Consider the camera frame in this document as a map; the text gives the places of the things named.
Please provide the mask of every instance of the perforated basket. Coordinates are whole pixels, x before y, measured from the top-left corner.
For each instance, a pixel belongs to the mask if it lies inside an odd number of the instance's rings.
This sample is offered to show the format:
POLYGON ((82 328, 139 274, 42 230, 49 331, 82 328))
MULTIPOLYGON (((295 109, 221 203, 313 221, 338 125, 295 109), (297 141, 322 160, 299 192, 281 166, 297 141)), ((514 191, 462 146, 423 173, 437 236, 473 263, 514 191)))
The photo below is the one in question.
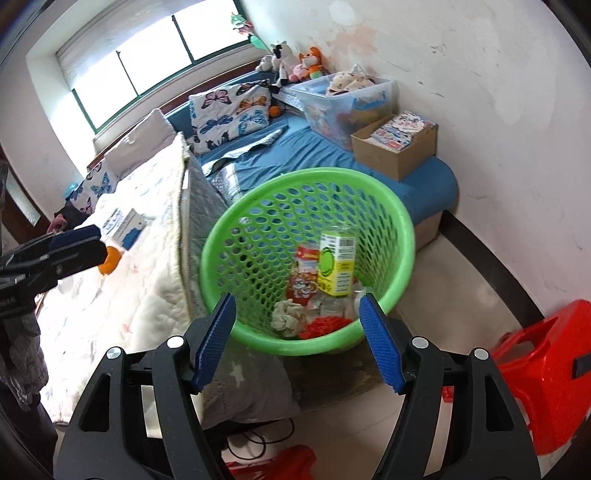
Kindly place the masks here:
POLYGON ((312 355, 354 345, 359 320, 311 340, 285 340, 271 328, 275 302, 285 288, 296 246, 319 241, 327 225, 359 231, 355 273, 389 312, 413 269, 414 230, 400 199, 374 178, 346 168, 310 168, 272 179, 226 211, 209 234, 200 286, 211 312, 223 292, 237 301, 232 336, 276 355, 312 355))

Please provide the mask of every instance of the butterfly pillow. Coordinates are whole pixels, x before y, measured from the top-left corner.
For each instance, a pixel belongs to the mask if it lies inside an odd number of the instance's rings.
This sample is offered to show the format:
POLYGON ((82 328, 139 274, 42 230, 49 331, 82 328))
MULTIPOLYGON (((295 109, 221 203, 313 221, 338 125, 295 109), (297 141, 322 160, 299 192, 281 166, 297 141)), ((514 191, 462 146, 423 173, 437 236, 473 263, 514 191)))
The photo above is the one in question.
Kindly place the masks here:
POLYGON ((114 193, 117 182, 117 176, 102 161, 87 173, 86 178, 67 200, 71 201, 76 209, 87 215, 92 215, 96 210, 99 198, 105 193, 114 193))
POLYGON ((269 125, 271 94, 261 82, 239 83, 189 96, 195 154, 269 125))

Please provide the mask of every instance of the red bag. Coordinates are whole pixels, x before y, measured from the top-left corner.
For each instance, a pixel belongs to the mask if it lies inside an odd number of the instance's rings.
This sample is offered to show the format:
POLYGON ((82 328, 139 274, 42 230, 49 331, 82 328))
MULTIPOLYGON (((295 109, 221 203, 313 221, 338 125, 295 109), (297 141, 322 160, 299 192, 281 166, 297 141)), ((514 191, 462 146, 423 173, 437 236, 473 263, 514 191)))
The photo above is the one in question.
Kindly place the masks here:
POLYGON ((236 480, 314 480, 310 468, 315 461, 310 447, 295 445, 274 459, 249 465, 230 463, 228 468, 236 480))

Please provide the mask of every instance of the juice box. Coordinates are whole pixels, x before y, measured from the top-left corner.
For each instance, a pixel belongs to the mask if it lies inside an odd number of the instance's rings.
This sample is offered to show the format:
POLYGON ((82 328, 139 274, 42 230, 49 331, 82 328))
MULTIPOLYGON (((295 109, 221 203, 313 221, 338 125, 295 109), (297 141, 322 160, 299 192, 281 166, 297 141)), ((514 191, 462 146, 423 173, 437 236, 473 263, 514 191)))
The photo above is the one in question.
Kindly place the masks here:
POLYGON ((322 230, 318 289, 334 297, 346 297, 353 284, 357 231, 335 226, 322 230))

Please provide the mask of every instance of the plastic storage box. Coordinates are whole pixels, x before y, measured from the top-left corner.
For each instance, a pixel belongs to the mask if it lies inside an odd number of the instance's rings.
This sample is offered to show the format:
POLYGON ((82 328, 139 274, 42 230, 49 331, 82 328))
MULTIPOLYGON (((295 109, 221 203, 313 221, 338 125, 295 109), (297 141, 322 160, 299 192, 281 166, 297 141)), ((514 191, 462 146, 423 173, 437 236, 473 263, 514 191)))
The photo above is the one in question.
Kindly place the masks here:
POLYGON ((392 80, 370 77, 376 85, 341 95, 324 93, 336 74, 290 86, 315 132, 344 150, 351 134, 392 114, 392 80))

